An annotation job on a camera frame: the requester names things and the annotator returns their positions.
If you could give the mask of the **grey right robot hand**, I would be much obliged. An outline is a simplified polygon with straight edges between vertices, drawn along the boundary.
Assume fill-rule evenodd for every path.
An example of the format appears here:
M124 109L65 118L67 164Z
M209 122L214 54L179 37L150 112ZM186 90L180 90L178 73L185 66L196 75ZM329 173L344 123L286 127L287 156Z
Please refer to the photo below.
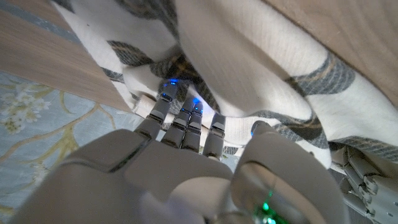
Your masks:
M343 195L309 152L256 121L235 169L221 161L226 120L214 115L200 147L202 105L188 99L157 135L177 93L164 83L134 131L108 133L71 153L12 223L348 223Z

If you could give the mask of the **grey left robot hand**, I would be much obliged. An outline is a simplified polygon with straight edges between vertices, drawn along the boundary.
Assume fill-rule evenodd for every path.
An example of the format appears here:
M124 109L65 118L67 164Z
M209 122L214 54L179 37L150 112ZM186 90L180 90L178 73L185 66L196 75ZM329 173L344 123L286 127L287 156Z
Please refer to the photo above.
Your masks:
M331 156L345 204L372 223L397 223L397 164L350 146Z

